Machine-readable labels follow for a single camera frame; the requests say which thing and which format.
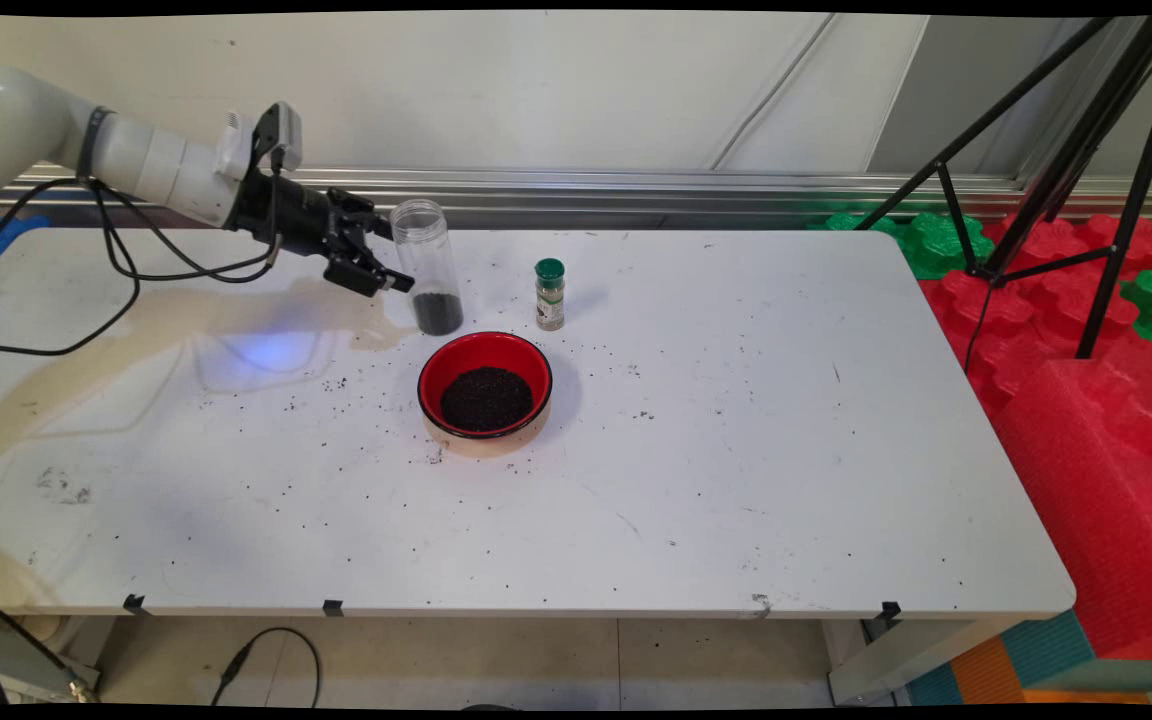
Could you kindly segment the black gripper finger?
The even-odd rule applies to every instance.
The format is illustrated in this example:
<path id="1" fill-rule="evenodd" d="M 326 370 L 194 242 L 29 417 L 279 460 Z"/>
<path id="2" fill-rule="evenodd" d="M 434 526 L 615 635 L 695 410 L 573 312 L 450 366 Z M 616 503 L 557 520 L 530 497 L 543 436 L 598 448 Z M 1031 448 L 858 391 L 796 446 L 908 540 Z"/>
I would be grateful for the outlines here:
<path id="1" fill-rule="evenodd" d="M 364 241 L 376 236 L 393 241 L 392 225 L 376 210 L 374 202 L 343 188 L 329 187 L 328 204 L 329 228 L 339 237 Z"/>
<path id="2" fill-rule="evenodd" d="M 415 279 L 394 272 L 378 259 L 366 242 L 353 236 L 340 236 L 326 241 L 326 282 L 338 285 L 362 296 L 374 297 L 378 291 L 411 291 Z"/>

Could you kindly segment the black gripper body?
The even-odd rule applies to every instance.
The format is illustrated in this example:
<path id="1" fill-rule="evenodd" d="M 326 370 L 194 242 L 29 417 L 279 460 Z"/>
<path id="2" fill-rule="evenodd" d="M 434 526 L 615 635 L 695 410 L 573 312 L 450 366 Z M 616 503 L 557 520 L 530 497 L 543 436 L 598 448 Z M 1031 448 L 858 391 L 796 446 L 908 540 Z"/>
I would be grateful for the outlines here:
<path id="1" fill-rule="evenodd" d="M 320 192 L 291 179 L 250 169 L 238 183 L 230 209 L 230 228 L 250 232 L 264 243 L 280 240 L 287 252 L 338 258 L 339 249 L 328 238 L 329 215 L 343 199 L 344 192 L 339 188 Z"/>

